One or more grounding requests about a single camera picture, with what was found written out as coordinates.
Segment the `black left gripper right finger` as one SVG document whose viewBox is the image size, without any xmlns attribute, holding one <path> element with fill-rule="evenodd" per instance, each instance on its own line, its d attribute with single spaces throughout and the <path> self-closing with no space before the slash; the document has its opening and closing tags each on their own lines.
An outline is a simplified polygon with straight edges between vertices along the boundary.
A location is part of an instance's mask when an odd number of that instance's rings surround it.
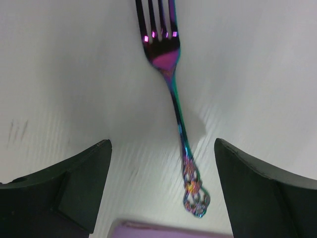
<svg viewBox="0 0 317 238">
<path fill-rule="evenodd" d="M 216 166 L 235 238 L 315 238 L 317 182 L 251 156 L 223 139 Z"/>
</svg>

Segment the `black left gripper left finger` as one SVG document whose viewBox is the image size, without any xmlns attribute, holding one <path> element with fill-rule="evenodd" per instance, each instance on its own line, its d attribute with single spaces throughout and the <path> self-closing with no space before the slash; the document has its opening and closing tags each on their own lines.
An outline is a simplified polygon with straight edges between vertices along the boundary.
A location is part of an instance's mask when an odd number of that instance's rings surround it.
<svg viewBox="0 0 317 238">
<path fill-rule="evenodd" d="M 3 238 L 87 238 L 94 232 L 111 162 L 102 140 L 81 153 L 0 186 Z"/>
</svg>

